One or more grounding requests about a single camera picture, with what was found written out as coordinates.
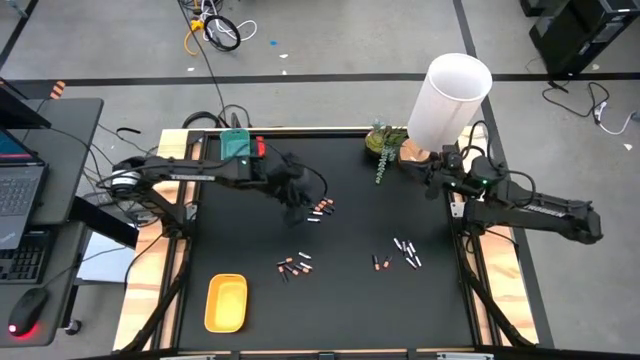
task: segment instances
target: concrete floor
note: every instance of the concrete floor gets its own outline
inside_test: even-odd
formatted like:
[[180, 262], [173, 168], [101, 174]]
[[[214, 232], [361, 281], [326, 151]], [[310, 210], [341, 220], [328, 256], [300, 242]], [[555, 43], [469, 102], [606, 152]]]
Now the concrete floor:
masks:
[[[537, 52], [528, 38], [534, 20], [517, 0], [463, 0], [478, 57], [496, 74], [526, 73]], [[230, 54], [205, 47], [220, 76], [425, 72], [431, 59], [464, 52], [451, 0], [225, 0], [234, 22], [258, 22], [256, 37]], [[0, 42], [12, 31], [0, 6]], [[83, 79], [206, 76], [202, 57], [182, 49], [186, 25], [174, 1], [40, 0], [0, 75], [8, 79]], [[272, 46], [271, 40], [277, 41]], [[590, 72], [640, 72], [640, 21], [620, 36]], [[287, 59], [279, 57], [288, 54]], [[544, 72], [540, 61], [529, 71]], [[611, 92], [604, 122], [619, 129], [640, 110], [639, 81], [602, 82]], [[405, 124], [418, 82], [223, 85], [226, 103], [245, 106], [256, 126], [366, 125], [375, 118]], [[585, 82], [553, 94], [587, 109]], [[591, 120], [546, 103], [543, 82], [496, 83], [490, 95], [511, 168], [526, 171], [539, 191], [589, 199], [602, 216], [605, 238], [584, 246], [559, 236], [528, 232], [534, 266], [558, 348], [640, 353], [640, 124], [622, 136], [605, 134]], [[176, 128], [196, 110], [218, 112], [210, 85], [68, 87], [64, 97], [105, 99], [101, 124], [143, 131], [131, 139], [155, 145], [162, 128]], [[98, 130], [95, 144], [111, 159], [136, 154]], [[634, 146], [627, 151], [625, 144]], [[106, 161], [101, 168], [107, 171]], [[90, 188], [83, 184], [79, 192]], [[90, 307], [96, 295], [113, 299]], [[109, 351], [118, 321], [119, 286], [92, 286], [79, 295], [78, 316], [90, 329], [60, 335], [43, 349], [0, 350], [0, 358], [68, 358]]]

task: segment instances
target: white cylinder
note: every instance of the white cylinder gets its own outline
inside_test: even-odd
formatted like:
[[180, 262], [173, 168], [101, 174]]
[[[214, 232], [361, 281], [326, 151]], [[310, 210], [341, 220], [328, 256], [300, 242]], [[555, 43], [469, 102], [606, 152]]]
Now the white cylinder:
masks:
[[474, 57], [445, 54], [433, 60], [409, 118], [409, 138], [427, 151], [455, 144], [492, 85], [491, 72]]

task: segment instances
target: black desk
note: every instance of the black desk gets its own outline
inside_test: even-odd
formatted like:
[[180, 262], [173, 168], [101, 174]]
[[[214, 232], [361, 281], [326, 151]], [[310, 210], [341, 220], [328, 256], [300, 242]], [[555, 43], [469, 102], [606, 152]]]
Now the black desk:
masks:
[[[91, 144], [98, 125], [103, 101], [101, 99], [30, 100], [33, 109], [51, 122], [51, 127], [78, 137]], [[23, 139], [26, 130], [12, 130]], [[34, 212], [29, 226], [53, 226], [58, 236], [52, 246], [43, 284], [63, 269], [82, 259], [86, 248], [87, 228], [98, 231], [124, 245], [135, 247], [137, 230], [117, 220], [97, 207], [75, 196], [88, 150], [77, 140], [52, 130], [29, 130], [25, 145], [36, 151], [49, 164], [41, 206]], [[63, 315], [73, 306], [76, 270], [60, 276], [47, 287], [49, 300], [42, 311], [37, 328], [30, 336], [16, 339], [0, 331], [0, 347], [44, 346], [53, 341]], [[13, 305], [32, 287], [40, 285], [0, 285], [4, 301], [0, 308], [0, 324], [7, 324]]]
[[[320, 224], [287, 228], [277, 201], [204, 184], [182, 299], [181, 351], [472, 344], [444, 197], [425, 201], [424, 188], [392, 166], [376, 186], [377, 162], [364, 154], [362, 132], [266, 140], [322, 173], [337, 210]], [[219, 142], [206, 146], [207, 158], [219, 159]], [[414, 242], [421, 269], [409, 267], [394, 236]], [[289, 274], [285, 285], [275, 263], [298, 251], [313, 256], [315, 270]], [[391, 268], [375, 272], [372, 254], [393, 255]], [[249, 284], [246, 321], [234, 334], [209, 333], [203, 324], [209, 280], [219, 273], [243, 274]]]

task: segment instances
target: yellow plastic tray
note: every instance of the yellow plastic tray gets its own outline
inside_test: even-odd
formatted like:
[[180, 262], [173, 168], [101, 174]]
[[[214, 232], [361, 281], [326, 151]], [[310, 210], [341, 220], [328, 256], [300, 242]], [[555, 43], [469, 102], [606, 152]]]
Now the yellow plastic tray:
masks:
[[238, 274], [218, 274], [209, 282], [204, 327], [213, 333], [240, 330], [247, 309], [247, 279]]

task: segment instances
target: green plant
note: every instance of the green plant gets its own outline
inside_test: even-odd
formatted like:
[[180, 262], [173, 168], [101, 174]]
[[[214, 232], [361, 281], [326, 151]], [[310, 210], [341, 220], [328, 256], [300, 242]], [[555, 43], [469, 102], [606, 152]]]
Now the green plant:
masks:
[[365, 139], [365, 142], [371, 151], [380, 154], [376, 184], [379, 185], [382, 181], [387, 163], [396, 159], [397, 151], [406, 138], [407, 133], [404, 129], [393, 128], [378, 119], [373, 122], [373, 129]]

